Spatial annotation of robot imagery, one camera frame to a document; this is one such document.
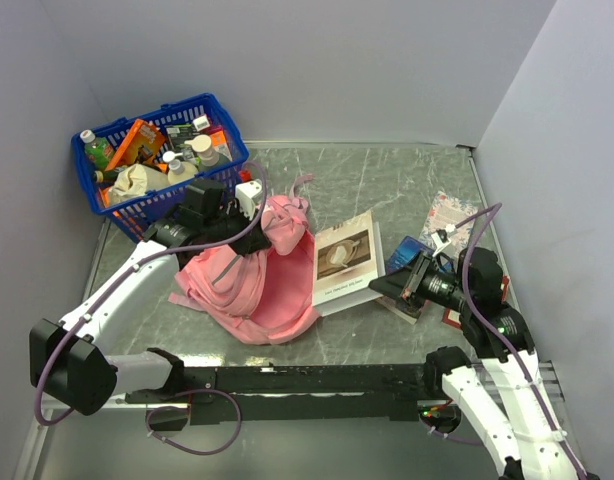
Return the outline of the white coffee cover book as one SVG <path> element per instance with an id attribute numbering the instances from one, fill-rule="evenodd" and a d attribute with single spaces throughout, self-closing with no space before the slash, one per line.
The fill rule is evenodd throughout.
<path id="1" fill-rule="evenodd" d="M 385 274 L 379 224 L 370 210 L 315 236 L 312 306 L 322 317 L 373 301 Z"/>

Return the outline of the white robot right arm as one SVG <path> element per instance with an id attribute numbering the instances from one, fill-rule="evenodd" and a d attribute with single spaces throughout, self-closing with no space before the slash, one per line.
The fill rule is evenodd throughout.
<path id="1" fill-rule="evenodd" d="M 432 302 L 460 315 L 498 396 L 492 398 L 474 364 L 458 347 L 427 355 L 423 384 L 435 398 L 452 400 L 477 433 L 501 479 L 591 479 L 558 422 L 540 372 L 528 326 L 502 295 L 497 255 L 469 247 L 457 270 L 444 272 L 420 252 L 408 265 L 370 282 L 372 290 L 408 306 Z"/>

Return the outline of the floral pink notebook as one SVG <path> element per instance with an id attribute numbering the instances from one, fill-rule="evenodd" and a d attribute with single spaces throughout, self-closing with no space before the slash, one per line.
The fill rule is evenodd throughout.
<path id="1" fill-rule="evenodd" d="M 432 234 L 446 227 L 448 224 L 458 224 L 460 221 L 478 212 L 478 207 L 467 202 L 438 191 L 429 209 L 418 240 L 428 247 L 434 247 Z M 454 256 L 457 256 L 467 247 L 475 221 L 472 220 L 458 229 L 450 238 L 452 246 L 449 248 Z"/>

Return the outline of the pink student backpack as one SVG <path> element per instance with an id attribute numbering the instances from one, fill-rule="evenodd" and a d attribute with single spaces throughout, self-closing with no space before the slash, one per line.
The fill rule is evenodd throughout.
<path id="1" fill-rule="evenodd" d="M 169 302 L 208 313 L 244 344 L 286 343 L 308 330 L 319 313 L 312 306 L 314 236 L 309 202 L 295 188 L 266 200 L 261 227 L 271 246 L 248 255 L 229 245 L 205 250 L 175 275 L 182 290 Z"/>

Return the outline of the blue Jane Eyre book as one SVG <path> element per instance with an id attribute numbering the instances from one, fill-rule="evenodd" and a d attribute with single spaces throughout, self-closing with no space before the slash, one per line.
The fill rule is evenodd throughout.
<path id="1" fill-rule="evenodd" d="M 411 271 L 408 269 L 408 266 L 419 253 L 428 253 L 429 251 L 430 249 L 419 240 L 411 236 L 405 236 L 385 263 L 385 271 L 388 276 L 391 276 L 401 269 L 405 269 L 405 271 L 402 274 L 398 274 L 395 279 L 396 298 L 393 299 L 391 297 L 382 296 L 375 300 L 377 304 L 411 325 L 416 324 L 423 313 L 426 303 L 422 301 L 410 305 L 401 298 L 402 291 L 411 276 Z"/>

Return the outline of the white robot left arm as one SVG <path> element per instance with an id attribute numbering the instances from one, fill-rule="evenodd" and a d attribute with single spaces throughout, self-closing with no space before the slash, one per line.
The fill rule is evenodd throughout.
<path id="1" fill-rule="evenodd" d="M 149 295 L 164 288 L 196 254 L 227 246 L 245 254 L 269 245 L 261 227 L 267 200 L 264 178 L 237 185 L 233 193 L 198 178 L 180 202 L 148 227 L 125 263 L 88 299 L 60 321 L 40 320 L 29 335 L 34 412 L 48 424 L 42 399 L 50 395 L 69 412 L 92 415 L 115 395 L 148 390 L 164 402 L 185 387 L 182 359 L 161 348 L 112 355 L 119 328 L 136 316 Z"/>

